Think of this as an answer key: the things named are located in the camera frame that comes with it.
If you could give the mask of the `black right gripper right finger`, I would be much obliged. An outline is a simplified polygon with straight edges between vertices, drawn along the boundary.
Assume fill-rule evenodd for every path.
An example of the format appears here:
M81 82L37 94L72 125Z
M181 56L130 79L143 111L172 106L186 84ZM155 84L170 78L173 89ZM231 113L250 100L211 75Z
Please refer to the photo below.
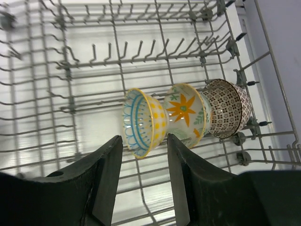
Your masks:
M178 226L298 226L301 173L295 170L224 171L175 135L167 155Z

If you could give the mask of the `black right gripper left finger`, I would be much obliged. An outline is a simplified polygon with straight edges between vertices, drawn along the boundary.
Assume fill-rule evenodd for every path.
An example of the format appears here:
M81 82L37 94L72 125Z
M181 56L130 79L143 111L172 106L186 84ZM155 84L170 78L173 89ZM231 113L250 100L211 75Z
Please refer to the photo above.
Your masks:
M109 226L123 141L117 135L94 152L46 177L0 175L3 226Z

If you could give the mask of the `orange flower patterned bowl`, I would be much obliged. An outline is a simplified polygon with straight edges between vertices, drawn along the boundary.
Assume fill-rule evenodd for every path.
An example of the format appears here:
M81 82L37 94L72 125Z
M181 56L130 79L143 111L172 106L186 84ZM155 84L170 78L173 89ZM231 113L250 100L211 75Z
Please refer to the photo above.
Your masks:
M189 84L172 86L163 107L169 118L167 133L174 134L187 148L196 146L211 128L213 112L209 100Z

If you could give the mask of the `brown patterned bowl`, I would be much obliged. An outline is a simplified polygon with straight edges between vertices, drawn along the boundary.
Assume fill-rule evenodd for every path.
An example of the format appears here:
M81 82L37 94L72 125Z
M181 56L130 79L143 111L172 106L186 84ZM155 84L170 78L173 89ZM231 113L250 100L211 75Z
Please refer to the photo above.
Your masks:
M209 133L225 139L241 131L247 124L252 104L247 92L238 85L222 79L211 80L202 94L212 109Z

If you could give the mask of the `blue yellow patterned bowl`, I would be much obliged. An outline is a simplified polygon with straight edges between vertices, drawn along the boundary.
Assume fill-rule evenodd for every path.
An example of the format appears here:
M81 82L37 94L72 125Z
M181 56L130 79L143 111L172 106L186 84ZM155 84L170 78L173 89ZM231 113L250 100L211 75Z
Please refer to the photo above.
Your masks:
M122 126L128 149L144 158L164 140L169 118L163 105L138 88L128 90L122 108Z

